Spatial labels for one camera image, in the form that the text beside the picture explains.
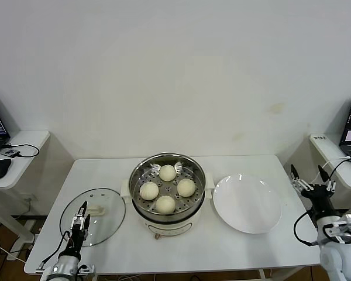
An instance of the glass lid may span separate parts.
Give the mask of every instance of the glass lid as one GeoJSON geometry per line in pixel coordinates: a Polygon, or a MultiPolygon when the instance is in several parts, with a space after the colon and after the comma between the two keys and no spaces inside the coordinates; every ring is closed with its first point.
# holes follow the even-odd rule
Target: glass lid
{"type": "Polygon", "coordinates": [[[87,201],[86,216],[89,214],[90,227],[83,247],[94,246],[111,237],[121,226],[126,214],[126,205],[118,192],[100,188],[91,189],[77,196],[65,208],[60,219],[60,232],[70,230],[71,220],[87,201]]]}

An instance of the white desk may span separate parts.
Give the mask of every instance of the white desk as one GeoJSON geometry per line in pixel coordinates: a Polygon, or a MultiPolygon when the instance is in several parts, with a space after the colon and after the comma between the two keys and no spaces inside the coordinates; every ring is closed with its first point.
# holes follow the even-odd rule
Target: white desk
{"type": "MultiPolygon", "coordinates": [[[[48,131],[19,131],[16,135],[13,135],[13,137],[11,137],[9,142],[12,145],[21,145],[28,143],[40,149],[47,141],[48,137],[48,131]]],[[[34,155],[36,153],[36,149],[29,146],[21,146],[14,149],[19,150],[22,155],[34,155]]],[[[0,160],[1,159],[10,158],[0,154],[0,160]]],[[[15,186],[33,159],[34,158],[20,157],[12,159],[12,164],[9,167],[8,173],[0,179],[0,190],[10,189],[15,186]]]]}
{"type": "MultiPolygon", "coordinates": [[[[339,148],[340,135],[332,134],[312,134],[309,139],[315,146],[325,161],[345,157],[346,154],[339,148]]],[[[332,161],[329,163],[331,169],[334,169],[340,161],[332,161]]],[[[338,167],[335,174],[344,186],[351,189],[351,163],[346,162],[338,167]]]]}
{"type": "MultiPolygon", "coordinates": [[[[297,267],[319,264],[318,247],[307,247],[293,235],[295,220],[305,209],[291,187],[276,156],[194,157],[217,183],[233,173],[248,173],[264,178],[277,189],[283,204],[278,226],[268,234],[245,234],[224,223],[212,201],[202,206],[195,227],[182,235],[155,240],[140,222],[133,205],[127,205],[126,217],[118,231],[105,242],[83,248],[82,263],[94,264],[97,274],[201,272],[260,268],[297,267]]],[[[98,187],[120,191],[141,159],[97,159],[74,162],[51,212],[25,265],[26,273],[35,273],[41,260],[60,242],[59,221],[66,205],[80,193],[98,187]]],[[[316,239],[309,217],[298,226],[299,236],[316,239]]],[[[53,265],[57,255],[47,266],[53,265]]]]}
{"type": "MultiPolygon", "coordinates": [[[[41,149],[48,137],[48,131],[20,131],[13,135],[9,142],[12,145],[28,143],[41,149]]],[[[21,146],[15,149],[19,150],[22,155],[34,155],[36,153],[36,149],[26,146],[21,146]]],[[[0,159],[9,158],[0,154],[0,159]]],[[[12,159],[12,164],[10,165],[7,174],[0,179],[0,190],[7,190],[15,186],[33,159],[33,157],[16,157],[12,159]]],[[[11,196],[14,200],[18,199],[16,193],[13,193],[11,196]]],[[[35,221],[27,221],[26,225],[23,226],[11,217],[4,205],[0,204],[0,222],[19,236],[19,239],[16,240],[11,251],[20,250],[23,244],[31,243],[33,241],[34,235],[29,230],[35,221]]],[[[10,261],[14,260],[14,258],[11,256],[8,256],[7,259],[10,261]]]]}

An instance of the wall stain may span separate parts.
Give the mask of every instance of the wall stain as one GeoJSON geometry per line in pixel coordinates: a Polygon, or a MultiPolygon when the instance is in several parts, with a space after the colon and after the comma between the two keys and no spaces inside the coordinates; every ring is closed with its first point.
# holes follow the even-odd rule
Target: wall stain
{"type": "Polygon", "coordinates": [[[236,134],[233,136],[232,140],[233,140],[234,142],[238,142],[238,141],[240,141],[244,136],[245,136],[245,133],[236,133],[236,134]]]}
{"type": "Polygon", "coordinates": [[[283,112],[285,106],[286,106],[286,103],[284,103],[284,102],[279,102],[278,104],[273,104],[269,107],[268,112],[272,113],[272,114],[280,114],[283,112]]]}

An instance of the white plate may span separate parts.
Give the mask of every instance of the white plate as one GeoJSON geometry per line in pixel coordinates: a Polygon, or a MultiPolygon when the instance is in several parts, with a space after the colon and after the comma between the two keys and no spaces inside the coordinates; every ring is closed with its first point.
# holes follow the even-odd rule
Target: white plate
{"type": "Polygon", "coordinates": [[[246,233],[267,233],[282,216],[277,193],[264,181],[246,174],[222,179],[215,187],[213,201],[227,224],[246,233]]]}

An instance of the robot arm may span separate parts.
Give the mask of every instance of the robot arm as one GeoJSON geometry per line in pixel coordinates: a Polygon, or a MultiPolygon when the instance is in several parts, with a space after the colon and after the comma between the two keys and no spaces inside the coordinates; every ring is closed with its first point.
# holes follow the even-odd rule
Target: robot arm
{"type": "Polygon", "coordinates": [[[78,213],[76,213],[71,220],[71,236],[68,239],[65,250],[58,255],[57,263],[46,270],[43,269],[44,264],[59,250],[59,248],[39,265],[36,272],[42,273],[41,281],[74,281],[78,275],[94,274],[95,267],[93,265],[81,265],[78,267],[81,260],[81,248],[88,235],[88,227],[90,225],[90,215],[85,217],[86,209],[87,202],[85,201],[80,207],[78,213]]]}
{"type": "Polygon", "coordinates": [[[318,228],[317,241],[308,246],[320,247],[321,266],[330,281],[351,281],[351,214],[340,216],[334,209],[330,197],[336,183],[322,168],[320,174],[325,184],[308,184],[291,165],[291,183],[300,195],[311,200],[318,228]]]}

